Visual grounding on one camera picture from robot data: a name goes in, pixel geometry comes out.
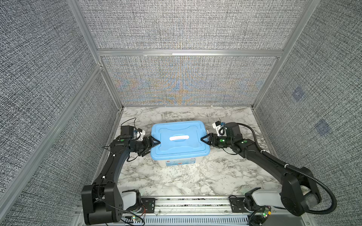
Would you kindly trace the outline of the blue plastic lid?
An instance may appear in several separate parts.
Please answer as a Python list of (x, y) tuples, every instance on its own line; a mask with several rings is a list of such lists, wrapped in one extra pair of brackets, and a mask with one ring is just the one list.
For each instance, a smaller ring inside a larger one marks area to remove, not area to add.
[(210, 146), (201, 141), (207, 135), (201, 121), (159, 123), (152, 127), (151, 135), (160, 144), (151, 149), (155, 161), (204, 157), (210, 154)]

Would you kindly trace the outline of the white plastic bin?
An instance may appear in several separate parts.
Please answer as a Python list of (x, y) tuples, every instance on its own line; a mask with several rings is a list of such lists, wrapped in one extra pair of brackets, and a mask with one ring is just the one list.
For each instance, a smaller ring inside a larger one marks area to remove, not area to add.
[(172, 160), (156, 160), (156, 162), (161, 167), (168, 166), (177, 166), (177, 165), (187, 165), (187, 164), (197, 164), (203, 160), (204, 157), (192, 157), (192, 158), (182, 158), (182, 159), (172, 159)]

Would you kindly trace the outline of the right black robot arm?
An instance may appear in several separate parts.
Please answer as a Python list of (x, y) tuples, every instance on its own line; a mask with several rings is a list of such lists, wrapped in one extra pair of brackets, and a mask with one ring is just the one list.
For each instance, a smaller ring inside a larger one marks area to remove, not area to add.
[(272, 206), (301, 216), (304, 213), (327, 215), (337, 208), (336, 196), (325, 184), (308, 168), (298, 168), (262, 149), (250, 126), (229, 122), (221, 129), (224, 135), (209, 133), (200, 140), (211, 147), (230, 148), (235, 155), (257, 164), (281, 184), (281, 191), (266, 199), (255, 196), (261, 191), (259, 188), (246, 193), (246, 206), (251, 211), (257, 206)]

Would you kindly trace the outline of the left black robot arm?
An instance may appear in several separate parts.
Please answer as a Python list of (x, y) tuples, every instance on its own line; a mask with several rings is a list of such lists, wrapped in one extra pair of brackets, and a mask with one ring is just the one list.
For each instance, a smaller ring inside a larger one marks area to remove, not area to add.
[(110, 155), (95, 181), (84, 186), (81, 197), (86, 225), (117, 223), (123, 214), (134, 214), (141, 210), (141, 196), (137, 189), (120, 192), (118, 178), (130, 153), (145, 156), (151, 148), (161, 144), (152, 136), (142, 141), (130, 135), (118, 136), (109, 145)]

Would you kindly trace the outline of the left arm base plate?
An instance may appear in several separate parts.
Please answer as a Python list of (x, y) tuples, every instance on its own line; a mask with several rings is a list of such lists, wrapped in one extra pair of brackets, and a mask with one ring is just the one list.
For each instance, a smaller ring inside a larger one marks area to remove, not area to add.
[(133, 213), (154, 213), (156, 207), (155, 198), (123, 198), (122, 208)]

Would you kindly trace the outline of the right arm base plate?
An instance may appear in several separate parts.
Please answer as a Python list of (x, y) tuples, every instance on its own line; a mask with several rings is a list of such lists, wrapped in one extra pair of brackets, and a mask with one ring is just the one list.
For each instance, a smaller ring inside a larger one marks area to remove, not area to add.
[(271, 208), (257, 205), (250, 197), (230, 195), (228, 201), (233, 213), (253, 213), (254, 211), (257, 211), (257, 213), (271, 213)]

